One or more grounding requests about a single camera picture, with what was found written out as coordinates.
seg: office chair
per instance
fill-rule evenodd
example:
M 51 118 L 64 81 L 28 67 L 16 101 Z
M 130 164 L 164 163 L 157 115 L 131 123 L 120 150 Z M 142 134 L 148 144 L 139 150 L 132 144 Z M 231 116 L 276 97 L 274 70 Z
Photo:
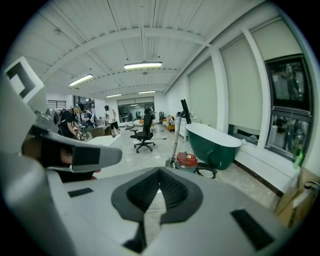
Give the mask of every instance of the office chair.
M 151 116 L 151 109 L 147 108 L 144 111 L 144 123 L 143 123 L 143 131 L 139 131 L 138 129 L 131 129 L 130 131 L 134 132 L 134 135 L 131 135 L 130 138 L 133 139 L 137 139 L 138 141 L 140 141 L 141 143 L 137 143 L 134 145 L 134 148 L 136 148 L 137 146 L 139 146 L 136 149 L 136 152 L 139 153 L 139 149 L 142 146 L 146 146 L 147 148 L 150 149 L 150 151 L 153 151 L 153 149 L 148 146 L 148 144 L 153 144 L 154 146 L 156 145 L 153 142 L 146 142 L 148 140 L 150 140 L 154 134 L 151 132 L 150 128 L 151 128 L 151 124 L 152 124 L 152 116 Z

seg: cardboard box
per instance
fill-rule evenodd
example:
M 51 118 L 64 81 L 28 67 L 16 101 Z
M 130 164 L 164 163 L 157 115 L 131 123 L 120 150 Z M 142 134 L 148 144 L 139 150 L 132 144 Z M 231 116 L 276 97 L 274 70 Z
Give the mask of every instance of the cardboard box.
M 303 221 L 313 206 L 316 193 L 304 189 L 304 184 L 308 180 L 320 182 L 320 177 L 302 167 L 297 184 L 287 190 L 274 210 L 280 222 L 288 228 Z

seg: man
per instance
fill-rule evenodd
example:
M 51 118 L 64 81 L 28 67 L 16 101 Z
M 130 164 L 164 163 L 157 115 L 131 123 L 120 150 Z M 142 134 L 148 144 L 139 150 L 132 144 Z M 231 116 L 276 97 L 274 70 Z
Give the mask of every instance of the man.
M 91 117 L 92 117 L 92 113 L 90 112 L 90 108 L 87 107 L 86 110 L 85 110 L 86 114 L 85 114 L 85 123 L 86 125 L 88 126 L 88 128 L 93 128 L 94 127 L 94 124 L 93 122 L 91 122 Z
M 110 124 L 112 135 L 116 135 L 116 132 L 117 134 L 120 134 L 118 122 L 116 121 L 116 111 L 113 108 L 109 108 L 108 105 L 104 106 L 104 110 L 104 120 L 106 121 L 107 125 L 108 123 Z
M 61 135 L 68 137 L 68 138 L 75 138 L 77 135 L 77 132 L 73 129 L 73 126 L 76 128 L 79 128 L 79 126 L 76 123 L 76 115 L 83 113 L 85 110 L 85 105 L 82 103 L 78 103 L 75 105 L 75 107 L 72 107 L 70 109 L 66 109 L 60 120 L 60 130 L 61 130 Z

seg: red vacuum cleaner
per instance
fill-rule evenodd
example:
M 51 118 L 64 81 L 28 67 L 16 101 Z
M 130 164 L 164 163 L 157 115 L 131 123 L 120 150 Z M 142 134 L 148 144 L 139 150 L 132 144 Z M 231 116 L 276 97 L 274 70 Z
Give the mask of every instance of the red vacuum cleaner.
M 212 173 L 212 179 L 216 178 L 217 170 L 212 168 L 210 165 L 204 163 L 204 162 L 198 162 L 196 156 L 194 154 L 190 154 L 185 152 L 179 152 L 176 155 L 177 145 L 178 145 L 178 139 L 179 139 L 179 131 L 181 126 L 181 120 L 182 118 L 186 119 L 187 124 L 191 124 L 191 118 L 190 113 L 188 109 L 188 105 L 185 99 L 181 100 L 183 111 L 180 113 L 178 125 L 177 125 L 177 131 L 175 133 L 175 140 L 173 145 L 173 153 L 171 158 L 169 158 L 167 161 L 165 161 L 165 167 L 170 168 L 176 168 L 179 170 L 183 170 L 189 173 L 197 173 L 200 176 L 204 176 L 200 170 L 208 170 Z

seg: baseboard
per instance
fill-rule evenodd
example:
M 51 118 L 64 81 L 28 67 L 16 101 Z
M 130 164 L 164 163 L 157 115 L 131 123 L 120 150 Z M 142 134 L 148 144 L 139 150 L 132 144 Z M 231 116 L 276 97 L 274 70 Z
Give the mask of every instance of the baseboard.
M 284 193 L 279 190 L 278 188 L 276 188 L 274 185 L 272 185 L 270 182 L 268 182 L 267 180 L 265 180 L 264 178 L 262 178 L 260 175 L 256 174 L 253 170 L 249 169 L 248 167 L 246 167 L 245 165 L 243 165 L 242 163 L 238 162 L 237 160 L 234 160 L 233 163 L 240 167 L 242 170 L 244 170 L 246 173 L 248 173 L 249 175 L 251 175 L 252 177 L 254 177 L 257 181 L 259 181 L 260 183 L 262 183 L 263 185 L 265 185 L 268 189 L 270 189 L 273 193 L 275 193 L 278 197 L 282 197 L 284 195 Z

